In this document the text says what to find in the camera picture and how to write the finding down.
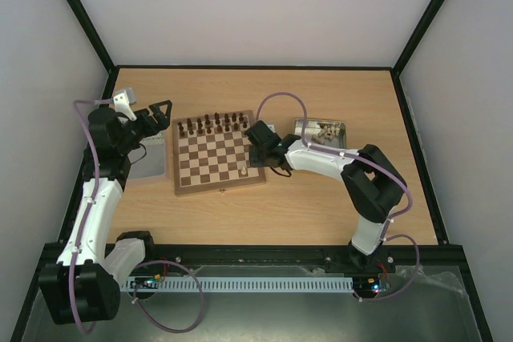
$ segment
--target wooden table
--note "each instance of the wooden table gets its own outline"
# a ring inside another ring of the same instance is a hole
[[[420,244],[436,244],[410,143],[387,71],[122,69],[115,88],[132,87],[142,108],[165,99],[172,117],[209,111],[256,112],[261,100],[290,91],[310,117],[339,119],[349,148],[379,146],[408,183],[414,208],[390,226]],[[292,133],[297,102],[270,99],[262,119],[277,133]],[[172,168],[171,135],[166,135]],[[295,171],[290,179],[266,171],[267,183],[231,191],[176,197],[172,180],[127,187],[112,220],[109,241],[124,231],[149,230],[156,243],[333,245],[347,244],[357,225],[345,186],[322,175]]]

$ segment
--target black metal frame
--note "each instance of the black metal frame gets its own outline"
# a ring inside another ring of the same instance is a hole
[[[418,25],[411,35],[408,43],[402,51],[398,61],[393,68],[391,67],[355,67],[355,66],[116,66],[105,46],[103,45],[92,21],[80,0],[67,0],[71,9],[75,13],[84,29],[87,37],[91,41],[100,60],[105,66],[109,76],[103,98],[112,96],[119,70],[122,68],[168,68],[168,69],[231,69],[231,70],[385,70],[390,72],[394,83],[394,88],[401,108],[402,117],[405,122],[406,132],[410,140],[410,145],[414,154],[422,188],[426,196],[427,205],[430,211],[435,234],[438,240],[438,246],[420,246],[421,259],[423,265],[434,266],[457,266],[463,277],[463,283],[471,299],[471,305],[474,310],[475,318],[481,332],[481,337],[485,341],[492,341],[490,329],[488,328],[483,308],[479,302],[478,293],[472,280],[471,272],[468,267],[467,258],[461,246],[450,245],[447,238],[446,229],[443,225],[442,216],[434,195],[434,190],[430,182],[430,177],[426,167],[422,148],[418,141],[417,132],[411,118],[406,96],[400,81],[400,75],[406,64],[409,62],[412,54],[421,42],[422,37],[427,32],[434,17],[445,0],[431,0],[424,11]],[[75,186],[71,193],[71,199],[64,218],[63,226],[59,234],[57,243],[48,243],[45,245],[41,258],[39,260],[34,277],[30,283],[22,311],[16,323],[11,342],[19,341],[25,331],[32,304],[38,291],[37,277],[42,266],[48,263],[55,263],[63,249],[63,243],[71,234],[71,229],[78,210],[83,185],[83,163],[80,167],[79,175],[75,181]],[[260,246],[192,246],[192,245],[156,245],[156,253],[164,256],[168,260],[174,260],[177,256],[181,258],[183,264],[189,267],[205,264],[289,264],[310,267],[320,267],[328,272],[344,272],[352,276],[372,274],[367,272],[362,274],[355,271],[354,267],[346,263],[347,246],[291,246],[291,247],[260,247]],[[382,253],[392,256],[396,264],[411,265],[414,264],[414,249],[411,246],[383,246]]]

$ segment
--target wooden chessboard frame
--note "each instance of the wooden chessboard frame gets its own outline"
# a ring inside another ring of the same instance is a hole
[[[245,118],[248,119],[248,128],[254,124],[255,119],[253,118],[253,112],[252,111],[233,111],[236,113],[237,121],[235,123],[239,124],[238,117],[239,113],[242,113]],[[223,133],[222,134],[228,134],[233,133],[233,125],[234,122],[230,119],[230,131],[226,132],[225,124],[224,124],[224,114],[225,113],[219,113],[220,116],[220,122],[221,127],[223,127]],[[212,133],[207,134],[206,128],[204,128],[204,133],[200,136],[207,136],[207,135],[215,135],[220,134],[216,131],[216,124],[214,123],[213,116],[214,114],[209,114],[209,116],[212,117]],[[244,187],[244,186],[254,186],[258,184],[264,184],[265,183],[265,170],[264,168],[258,168],[258,176],[248,176],[243,179],[230,179],[225,181],[219,181],[219,182],[211,182],[206,184],[200,184],[195,186],[181,186],[180,185],[180,139],[187,139],[188,138],[188,131],[187,131],[187,119],[191,119],[193,130],[196,132],[197,130],[197,119],[200,118],[202,121],[204,121],[204,115],[201,116],[195,116],[195,117],[186,117],[182,119],[173,119],[172,120],[172,143],[173,143],[173,173],[174,173],[174,185],[175,185],[175,195],[176,196],[183,196],[183,195],[189,195],[189,194],[198,194],[198,193],[206,193],[206,192],[215,192],[215,191],[223,191],[228,189],[233,189],[235,187]],[[184,132],[185,137],[181,138],[179,134],[179,128],[178,128],[178,122],[182,122],[184,125]],[[242,128],[240,125],[239,130],[240,132],[244,132],[246,129]]]

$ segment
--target gray tray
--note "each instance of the gray tray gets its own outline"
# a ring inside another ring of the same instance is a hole
[[[333,138],[331,141],[326,141],[324,146],[333,148],[347,148],[347,138],[345,134],[345,124],[339,120],[327,120],[327,119],[307,119],[305,128],[305,137],[307,141],[310,141],[312,135],[319,134],[322,127],[325,125],[335,125],[340,127],[340,134]],[[303,118],[296,119],[294,121],[294,134],[301,135],[301,128],[303,127]]]

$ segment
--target perforated metal strip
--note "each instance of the perforated metal strip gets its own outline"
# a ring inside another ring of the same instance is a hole
[[[351,278],[198,278],[204,292],[353,292]],[[130,292],[135,277],[129,277],[121,287]],[[141,288],[141,292],[197,292],[196,282],[190,277],[168,277],[161,284]]]

